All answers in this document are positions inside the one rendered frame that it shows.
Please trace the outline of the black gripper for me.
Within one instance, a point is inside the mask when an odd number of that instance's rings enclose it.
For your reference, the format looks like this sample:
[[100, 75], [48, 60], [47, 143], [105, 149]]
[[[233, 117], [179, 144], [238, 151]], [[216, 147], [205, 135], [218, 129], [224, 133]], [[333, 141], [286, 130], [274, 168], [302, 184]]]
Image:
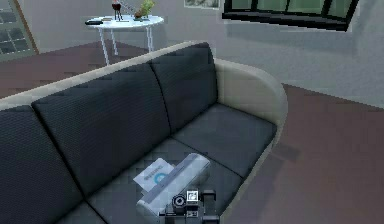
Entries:
[[175, 195], [172, 199], [173, 212], [176, 215], [184, 215], [186, 206], [186, 198], [184, 195]]

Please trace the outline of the white printer with paper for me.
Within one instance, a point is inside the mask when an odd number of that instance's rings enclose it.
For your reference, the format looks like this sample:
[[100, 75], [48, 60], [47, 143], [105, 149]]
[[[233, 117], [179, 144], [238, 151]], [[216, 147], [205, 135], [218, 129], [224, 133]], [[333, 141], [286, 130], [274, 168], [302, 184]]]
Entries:
[[209, 176], [211, 162], [197, 153], [190, 153], [179, 164], [172, 166], [162, 158], [156, 159], [133, 180], [143, 189], [143, 197], [136, 209], [151, 224], [160, 224], [159, 214], [172, 199], [197, 188]]

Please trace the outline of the beige sofa with dark cushions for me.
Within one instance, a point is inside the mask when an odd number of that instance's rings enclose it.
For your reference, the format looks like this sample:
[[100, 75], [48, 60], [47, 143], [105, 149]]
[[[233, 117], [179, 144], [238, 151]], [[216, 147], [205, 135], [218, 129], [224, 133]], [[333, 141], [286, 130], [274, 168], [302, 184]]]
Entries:
[[206, 157], [220, 224], [278, 143], [283, 86], [184, 42], [0, 99], [0, 224], [151, 224], [133, 180]]

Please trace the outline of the white round table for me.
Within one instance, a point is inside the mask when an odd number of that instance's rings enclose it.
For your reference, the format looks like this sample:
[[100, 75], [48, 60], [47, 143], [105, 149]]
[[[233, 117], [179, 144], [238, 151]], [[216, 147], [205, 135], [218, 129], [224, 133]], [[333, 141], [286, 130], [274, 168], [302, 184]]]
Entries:
[[105, 30], [110, 31], [110, 34], [112, 37], [113, 53], [117, 55], [118, 50], [117, 50], [116, 40], [114, 36], [115, 30], [130, 30], [130, 29], [136, 29], [136, 28], [145, 28], [146, 34], [147, 34], [148, 51], [152, 52], [154, 50], [152, 27], [155, 25], [161, 24], [164, 21], [162, 17], [155, 16], [155, 15], [149, 15], [147, 18], [143, 18], [143, 19], [135, 19], [133, 15], [123, 15], [121, 21], [114, 19], [112, 16], [97, 17], [90, 20], [103, 21], [103, 24], [101, 25], [86, 25], [86, 26], [95, 28], [98, 31], [104, 58], [105, 58], [105, 63], [107, 65], [109, 65], [110, 62], [109, 62], [108, 52], [106, 49], [105, 38], [104, 38]]

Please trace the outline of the green house plant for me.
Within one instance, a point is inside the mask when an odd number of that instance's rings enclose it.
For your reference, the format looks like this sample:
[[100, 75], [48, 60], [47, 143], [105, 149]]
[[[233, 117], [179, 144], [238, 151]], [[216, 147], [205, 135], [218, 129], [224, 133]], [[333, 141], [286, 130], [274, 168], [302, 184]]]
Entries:
[[154, 5], [155, 5], [154, 0], [143, 0], [140, 8], [135, 12], [134, 18], [135, 19], [147, 18], [152, 8], [154, 7]]

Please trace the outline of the framed picture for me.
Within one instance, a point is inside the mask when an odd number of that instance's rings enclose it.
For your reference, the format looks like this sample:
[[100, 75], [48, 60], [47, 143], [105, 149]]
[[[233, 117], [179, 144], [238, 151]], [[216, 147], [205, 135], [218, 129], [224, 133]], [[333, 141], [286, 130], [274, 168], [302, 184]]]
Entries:
[[218, 9], [220, 0], [184, 0], [184, 6], [201, 9]]

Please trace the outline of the black framed window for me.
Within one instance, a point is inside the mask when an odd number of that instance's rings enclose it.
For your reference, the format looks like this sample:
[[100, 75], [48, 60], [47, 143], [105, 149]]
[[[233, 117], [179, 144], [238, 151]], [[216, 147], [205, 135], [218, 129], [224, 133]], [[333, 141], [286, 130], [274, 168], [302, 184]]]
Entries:
[[225, 0], [222, 18], [344, 31], [359, 0]]

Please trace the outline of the wood framed window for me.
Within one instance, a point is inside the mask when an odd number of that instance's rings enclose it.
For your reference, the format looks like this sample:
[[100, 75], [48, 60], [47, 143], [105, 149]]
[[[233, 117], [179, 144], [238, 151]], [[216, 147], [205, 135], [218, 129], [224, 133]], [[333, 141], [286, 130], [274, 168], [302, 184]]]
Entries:
[[18, 0], [0, 0], [0, 62], [38, 54]]

